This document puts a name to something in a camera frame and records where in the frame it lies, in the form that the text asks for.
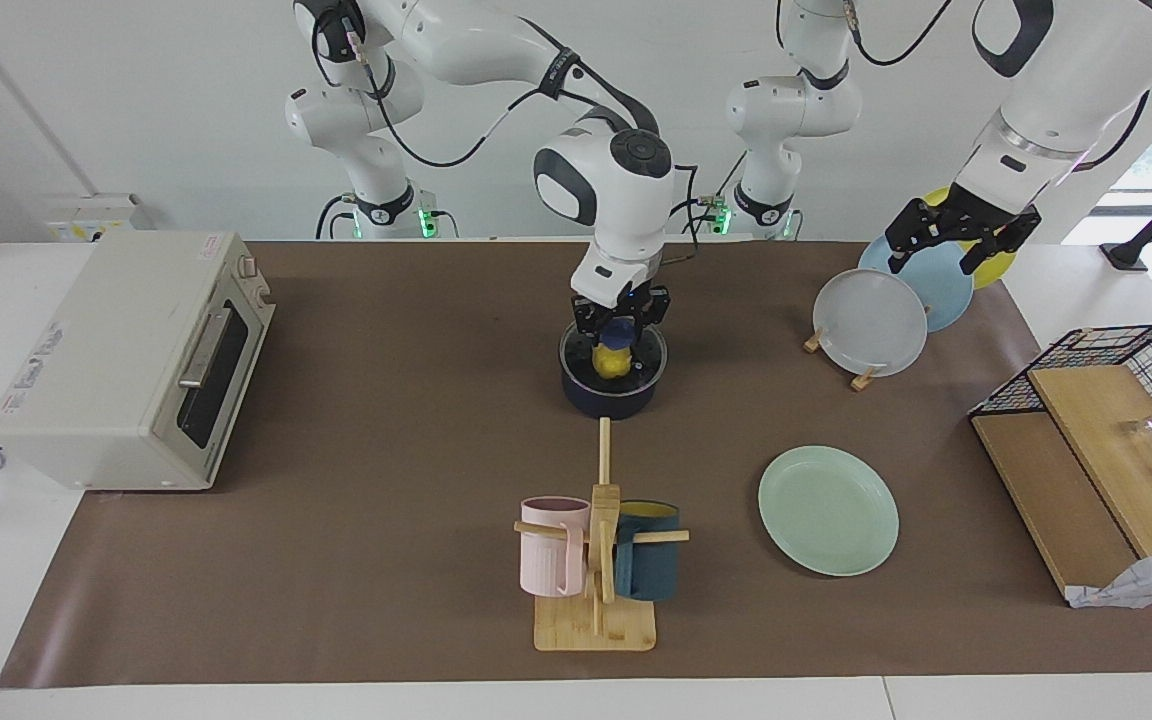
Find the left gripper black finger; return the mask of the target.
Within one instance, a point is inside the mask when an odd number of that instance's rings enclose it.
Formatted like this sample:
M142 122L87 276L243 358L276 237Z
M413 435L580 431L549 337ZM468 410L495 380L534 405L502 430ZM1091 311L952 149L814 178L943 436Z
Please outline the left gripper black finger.
M964 250L963 259L960 260L961 272L970 276L1005 275L1037 225L1037 214L1021 214L982 240L961 242L960 247Z
M940 228L937 220L938 209L929 205L927 200L909 200L884 232L884 238L890 249L887 270L900 273L914 253L938 245Z

